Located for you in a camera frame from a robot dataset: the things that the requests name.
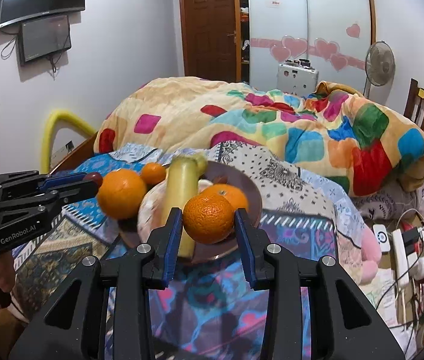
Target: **fan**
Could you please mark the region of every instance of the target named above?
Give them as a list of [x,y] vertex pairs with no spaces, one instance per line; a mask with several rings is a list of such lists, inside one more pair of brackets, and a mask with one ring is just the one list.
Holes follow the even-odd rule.
[[392,50],[385,42],[375,42],[369,47],[365,59],[365,73],[367,80],[364,95],[369,98],[370,84],[384,86],[395,73],[395,59]]

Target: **tangerine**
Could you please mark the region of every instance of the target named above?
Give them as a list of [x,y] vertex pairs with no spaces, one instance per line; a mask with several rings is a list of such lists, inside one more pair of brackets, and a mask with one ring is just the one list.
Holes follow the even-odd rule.
[[214,184],[204,189],[201,193],[205,195],[214,194],[225,197],[232,205],[234,211],[239,208],[245,208],[247,212],[249,211],[249,200],[247,199],[247,196],[239,188],[233,185]]
[[142,180],[148,185],[157,185],[166,179],[166,169],[157,162],[149,162],[141,170]]
[[137,215],[146,193],[147,186],[135,171],[119,169],[105,175],[96,198],[104,214],[119,220]]
[[184,230],[194,241],[213,244],[231,233],[234,209],[223,196],[201,193],[186,203],[182,222]]

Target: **metal bolt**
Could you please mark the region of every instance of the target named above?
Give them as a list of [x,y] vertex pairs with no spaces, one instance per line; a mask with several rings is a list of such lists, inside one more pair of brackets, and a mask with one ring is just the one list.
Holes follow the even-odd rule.
[[149,244],[140,244],[137,247],[137,251],[139,253],[149,253],[151,251],[152,247]]
[[332,256],[324,256],[322,257],[322,262],[325,266],[334,266],[335,265],[335,258]]
[[282,248],[280,247],[280,245],[270,244],[269,246],[267,246],[267,250],[270,253],[276,254],[276,253],[279,253],[282,250]]
[[92,266],[95,264],[95,257],[94,256],[87,256],[82,259],[82,265],[84,266]]

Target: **brown door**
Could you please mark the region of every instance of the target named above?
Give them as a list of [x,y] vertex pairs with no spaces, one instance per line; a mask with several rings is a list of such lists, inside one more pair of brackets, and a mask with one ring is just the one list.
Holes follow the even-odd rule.
[[235,82],[234,0],[181,0],[185,74]]

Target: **yellow foam tube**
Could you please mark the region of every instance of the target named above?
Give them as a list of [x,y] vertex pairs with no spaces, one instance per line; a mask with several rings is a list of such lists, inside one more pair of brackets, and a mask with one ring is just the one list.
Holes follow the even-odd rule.
[[84,134],[90,137],[97,132],[95,128],[93,128],[87,122],[83,121],[77,115],[72,114],[71,111],[68,111],[66,109],[57,109],[53,111],[49,115],[46,121],[46,126],[43,131],[42,151],[41,151],[41,158],[40,158],[40,173],[49,173],[50,171],[50,155],[51,155],[50,152],[52,150],[52,142],[51,142],[52,133],[54,131],[55,124],[59,120],[63,120],[65,122],[70,123],[71,125],[75,126]]

